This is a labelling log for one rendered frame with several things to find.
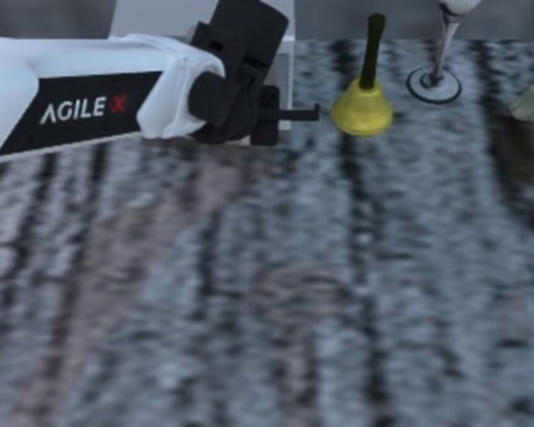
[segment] clear glass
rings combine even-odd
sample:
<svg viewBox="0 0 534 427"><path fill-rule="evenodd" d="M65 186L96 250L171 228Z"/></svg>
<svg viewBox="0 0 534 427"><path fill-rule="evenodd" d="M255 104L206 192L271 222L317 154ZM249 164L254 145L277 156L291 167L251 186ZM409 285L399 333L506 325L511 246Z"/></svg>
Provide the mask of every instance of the clear glass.
<svg viewBox="0 0 534 427"><path fill-rule="evenodd" d="M445 69L447 51L462 19L480 2L481 0L439 0L443 31L437 59L433 68L418 68L409 74L407 80L409 91L419 100L444 104L461 94L461 82Z"/></svg>

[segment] gray box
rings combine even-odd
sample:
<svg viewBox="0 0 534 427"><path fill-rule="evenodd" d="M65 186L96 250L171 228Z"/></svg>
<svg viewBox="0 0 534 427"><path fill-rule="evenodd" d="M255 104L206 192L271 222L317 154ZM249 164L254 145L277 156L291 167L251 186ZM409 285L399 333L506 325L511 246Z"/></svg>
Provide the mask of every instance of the gray box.
<svg viewBox="0 0 534 427"><path fill-rule="evenodd" d="M273 62L268 85L281 92L282 109L293 108L293 70L295 54L295 0L264 0L289 19L287 33ZM217 0L117 0L111 24L112 36L131 33L172 36L189 40L198 22L209 22ZM291 123L281 121L279 129L288 131Z"/></svg>

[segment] glass stem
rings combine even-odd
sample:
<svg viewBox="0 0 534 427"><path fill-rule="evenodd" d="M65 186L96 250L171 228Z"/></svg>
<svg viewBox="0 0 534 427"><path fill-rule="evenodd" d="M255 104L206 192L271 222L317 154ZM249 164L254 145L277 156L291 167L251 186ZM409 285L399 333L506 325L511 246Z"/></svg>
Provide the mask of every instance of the glass stem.
<svg viewBox="0 0 534 427"><path fill-rule="evenodd" d="M441 35L441 45L437 53L437 61L435 62L435 68L430 75L431 84L437 85L443 79L443 69L445 68L445 59L447 58L447 50L453 40L453 36L457 32L457 28L460 25L459 20L448 19L443 16L443 33Z"/></svg>

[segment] robotic arm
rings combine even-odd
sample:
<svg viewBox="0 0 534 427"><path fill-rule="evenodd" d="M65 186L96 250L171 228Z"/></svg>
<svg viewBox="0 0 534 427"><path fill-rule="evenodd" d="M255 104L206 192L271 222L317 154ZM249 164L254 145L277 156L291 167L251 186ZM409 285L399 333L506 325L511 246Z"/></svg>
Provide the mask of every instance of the robotic arm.
<svg viewBox="0 0 534 427"><path fill-rule="evenodd" d="M0 162L128 135L275 145L280 120L319 118L279 110L264 84L287 25L260 0L220 0L189 44L0 37Z"/></svg>

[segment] black label panel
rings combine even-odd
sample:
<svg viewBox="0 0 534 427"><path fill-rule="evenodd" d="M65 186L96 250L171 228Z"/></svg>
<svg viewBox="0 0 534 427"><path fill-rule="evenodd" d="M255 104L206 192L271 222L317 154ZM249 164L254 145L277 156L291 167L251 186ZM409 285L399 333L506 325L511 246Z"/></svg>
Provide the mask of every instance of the black label panel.
<svg viewBox="0 0 534 427"><path fill-rule="evenodd" d="M136 113L161 74L41 79L0 156L139 132Z"/></svg>

